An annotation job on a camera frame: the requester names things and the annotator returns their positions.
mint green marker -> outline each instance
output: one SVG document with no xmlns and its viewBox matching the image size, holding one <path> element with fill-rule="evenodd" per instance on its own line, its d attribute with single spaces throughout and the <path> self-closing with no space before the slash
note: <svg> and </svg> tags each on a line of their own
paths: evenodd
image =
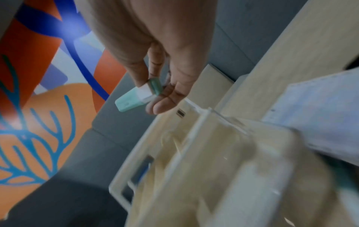
<svg viewBox="0 0 359 227">
<path fill-rule="evenodd" d="M 119 97 L 115 101 L 115 104 L 120 112 L 126 112 L 135 107 L 149 103 L 156 96 L 160 95 L 162 90 L 160 80 L 158 78 L 152 78 L 141 87 L 135 87 Z"/>
</svg>

colorful mural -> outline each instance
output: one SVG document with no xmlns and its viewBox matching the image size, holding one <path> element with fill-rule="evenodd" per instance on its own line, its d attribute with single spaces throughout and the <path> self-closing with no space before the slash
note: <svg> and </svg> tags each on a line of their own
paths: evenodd
<svg viewBox="0 0 359 227">
<path fill-rule="evenodd" d="M 73 0 L 25 0 L 0 55 L 1 218 L 56 174 L 126 70 Z"/>
</svg>

white paper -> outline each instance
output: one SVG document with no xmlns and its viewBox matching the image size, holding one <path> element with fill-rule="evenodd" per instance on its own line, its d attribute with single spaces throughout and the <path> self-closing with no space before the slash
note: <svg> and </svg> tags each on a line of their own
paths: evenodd
<svg viewBox="0 0 359 227">
<path fill-rule="evenodd" d="M 359 68 L 289 85 L 262 121 L 300 130 L 317 151 L 359 160 Z"/>
</svg>

hand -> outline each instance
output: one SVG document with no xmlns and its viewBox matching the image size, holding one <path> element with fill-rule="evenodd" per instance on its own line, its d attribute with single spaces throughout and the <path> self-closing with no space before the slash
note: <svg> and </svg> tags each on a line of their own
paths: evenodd
<svg viewBox="0 0 359 227">
<path fill-rule="evenodd" d="M 160 114 L 184 99 L 210 48 L 217 0 L 75 0 L 96 36 L 137 87 L 159 77 L 169 57 L 168 84 L 146 111 Z M 148 54 L 149 68 L 143 58 Z"/>
</svg>

gray sofa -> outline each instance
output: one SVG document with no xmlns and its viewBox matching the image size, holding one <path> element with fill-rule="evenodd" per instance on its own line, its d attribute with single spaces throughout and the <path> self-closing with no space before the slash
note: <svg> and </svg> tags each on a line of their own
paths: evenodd
<svg viewBox="0 0 359 227">
<path fill-rule="evenodd" d="M 209 63 L 233 80 L 248 74 L 305 2 L 219 0 Z M 126 75 L 60 171 L 18 203 L 0 227 L 124 225 L 127 213 L 108 185 L 154 119 L 144 107 L 117 111 L 114 101 L 133 86 Z"/>
</svg>

